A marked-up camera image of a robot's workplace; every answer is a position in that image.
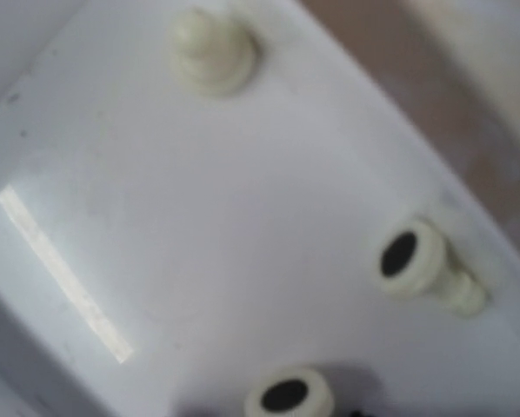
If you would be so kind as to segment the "white chess pawn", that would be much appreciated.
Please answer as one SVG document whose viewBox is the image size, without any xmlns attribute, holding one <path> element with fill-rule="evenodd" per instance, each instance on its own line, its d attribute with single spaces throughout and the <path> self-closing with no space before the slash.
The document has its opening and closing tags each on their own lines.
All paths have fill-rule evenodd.
<svg viewBox="0 0 520 417">
<path fill-rule="evenodd" d="M 181 83 L 202 96 L 230 96 L 253 77 L 261 51 L 241 20 L 191 7 L 170 29 L 170 66 Z"/>
</svg>

